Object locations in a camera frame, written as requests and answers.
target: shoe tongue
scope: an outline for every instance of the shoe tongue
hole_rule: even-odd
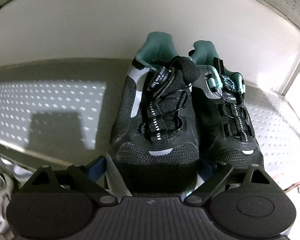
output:
[[[184,91],[174,92],[186,88],[189,84],[193,84],[200,76],[200,71],[196,64],[186,57],[174,57],[170,61],[169,66],[174,67],[175,76],[171,84],[162,93],[162,96],[166,97],[158,102],[158,107],[163,114],[177,110],[181,106],[179,104],[182,104],[180,100]],[[173,116],[174,112],[164,117],[165,124],[169,130],[173,130],[176,127]]]

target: black shoe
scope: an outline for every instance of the black shoe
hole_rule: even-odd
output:
[[[196,65],[172,37],[150,33],[128,71],[107,156],[116,196],[182,195],[197,179],[198,138],[189,87]]]
[[[263,167],[263,156],[244,105],[242,75],[227,70],[212,42],[197,41],[189,52],[198,65],[200,78],[193,84],[192,101],[200,128],[200,158],[215,166]]]

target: white logo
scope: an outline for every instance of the white logo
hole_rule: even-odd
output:
[[[150,201],[147,201],[147,203],[150,204],[150,205],[152,205],[152,204],[155,203],[155,201],[152,199],[152,200],[150,200]]]

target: screw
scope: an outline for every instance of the screw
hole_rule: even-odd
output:
[[[102,196],[100,199],[100,202],[103,204],[111,204],[115,201],[115,198],[113,196]]]
[[[202,202],[202,198],[196,195],[191,195],[188,198],[186,198],[186,201],[190,204],[199,204]]]

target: white wall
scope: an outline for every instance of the white wall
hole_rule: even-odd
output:
[[[300,32],[255,0],[14,0],[0,10],[0,66],[133,58],[152,31],[181,55],[211,40],[228,69],[274,90],[300,59]]]

